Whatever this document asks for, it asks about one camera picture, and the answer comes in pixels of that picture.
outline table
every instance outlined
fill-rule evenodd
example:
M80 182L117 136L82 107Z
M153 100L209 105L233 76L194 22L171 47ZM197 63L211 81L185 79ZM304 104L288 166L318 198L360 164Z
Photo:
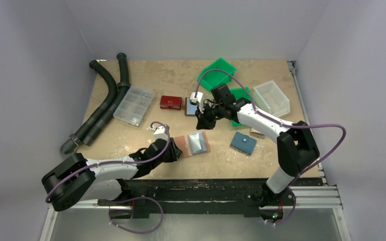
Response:
M201 71L213 60L165 60L165 61L130 61L130 82L132 85L151 89L155 98L147 110L141 124L131 126L118 119L113 119L105 127L96 141L90 146L81 146L78 152L86 158L112 159L126 156L139 148L148 147L154 141L153 132L148 130L152 121L160 121L170 126L172 137L189 135L197 132L195 116L185 116L184 110L160 109L162 95L190 96L197 85ZM237 68L235 77L253 93L253 87L274 80L291 103L291 112L282 118L292 122L304 120L299 97L284 60L228 60ZM117 61L102 61L101 64L119 83L120 73ZM230 88L238 88L234 82ZM200 87L205 96L211 93ZM101 104L107 95L107 86L98 75L95 79L91 99L85 119ZM230 120L217 121L213 130L206 131L211 151L209 153L180 159L175 163L163 163L143 179L202 179L202 178L268 178L276 168L277 147L269 138L257 139L251 156L230 148L235 132L250 135L247 126L233 127ZM319 177L317 167L303 175Z

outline clear plastic bin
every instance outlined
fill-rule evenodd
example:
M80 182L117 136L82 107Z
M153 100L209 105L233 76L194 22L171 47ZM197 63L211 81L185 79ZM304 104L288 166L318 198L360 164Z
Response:
M260 109L275 117L282 117L291 111L289 99L273 80L254 87L253 97Z
M113 113L113 117L128 124L138 126L153 97L154 92L152 90L131 86Z

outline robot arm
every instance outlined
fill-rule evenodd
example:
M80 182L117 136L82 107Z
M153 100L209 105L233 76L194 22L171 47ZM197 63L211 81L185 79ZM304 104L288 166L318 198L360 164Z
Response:
M148 148L141 148L137 152L119 159L86 159L80 153L69 156L42 178L42 185L47 193L64 178L81 168L92 164L99 164L100 162L115 163L96 165L64 182L50 197L54 210L66 210L83 200L115 200L122 194L122 191L125 191L124 195L128 195L129 197L129 190L124 189L123 180L147 175L161 163L175 162L182 155L182 151L175 145L174 139L170 138L168 148L163 155L149 163L142 165L135 164L135 162L148 160L157 156L164 149L167 136L165 134L166 139L162 139L164 135L160 133L161 131L162 129L160 128L155 131L156 141L150 144Z
M215 87L211 93L214 97L212 105L204 103L202 93L198 93L196 97L195 93L190 96L191 103L198 103L196 129L211 130L217 120L226 118L248 125L274 141L277 144L279 168L262 185L259 205L263 207L278 204L280 196L293 179L319 157L319 150L310 129L291 129L277 125L257 114L251 101L244 98L236 99L225 84ZM262 110L259 111L287 125L307 125L305 122L294 124Z

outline metal frame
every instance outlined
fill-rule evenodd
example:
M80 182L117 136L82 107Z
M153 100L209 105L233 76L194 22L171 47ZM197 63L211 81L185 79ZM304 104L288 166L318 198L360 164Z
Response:
M307 115L307 111L304 105L304 101L302 98L302 94L298 85L297 76L296 76L296 68L294 61L287 62L289 71L292 74L293 82L295 84L295 88L298 93L298 97L300 100L301 108L304 113L304 118L307 123L309 123L309 118ZM351 236L348 231L347 224L345 222L344 213L342 209L342 202L339 196L338 188L336 186L327 186L325 172L321 164L318 165L319 174L322 178L322 181L325 186L296 186L292 187L294 194L297 197L297 206L296 208L331 208L335 215L335 220L337 224L338 231L340 233L341 239L343 241L351 241ZM77 203L72 208L77 209L131 209L127 206L98 206L98 200L88 200ZM264 208L260 208L261 210L267 209L277 209L276 206L266 206ZM49 241L51 240L52 231L54 229L55 221L57 218L57 212L50 205L48 208L47 217L45 220L44 228L42 230L42 235L40 241Z

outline wall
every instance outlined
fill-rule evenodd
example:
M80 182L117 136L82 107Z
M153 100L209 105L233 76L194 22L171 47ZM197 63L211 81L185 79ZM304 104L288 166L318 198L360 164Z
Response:
M0 240L38 240L41 178L81 123L92 53L63 0L0 0Z
M96 58L298 58L329 0L67 0Z
M323 166L355 240L386 240L386 1L331 1L298 58L312 123L347 138ZM325 153L338 130L316 131Z

